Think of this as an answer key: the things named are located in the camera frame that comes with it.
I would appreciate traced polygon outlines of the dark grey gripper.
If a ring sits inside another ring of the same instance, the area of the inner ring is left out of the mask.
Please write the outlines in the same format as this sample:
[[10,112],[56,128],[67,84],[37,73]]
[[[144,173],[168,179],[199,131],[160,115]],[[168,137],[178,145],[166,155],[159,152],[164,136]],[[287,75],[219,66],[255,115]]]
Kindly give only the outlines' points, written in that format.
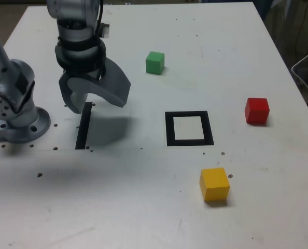
[[87,100],[87,93],[95,94],[108,103],[124,107],[128,100],[131,83],[123,70],[111,59],[105,62],[105,75],[101,70],[87,73],[65,71],[59,79],[61,95],[66,106],[81,114]]

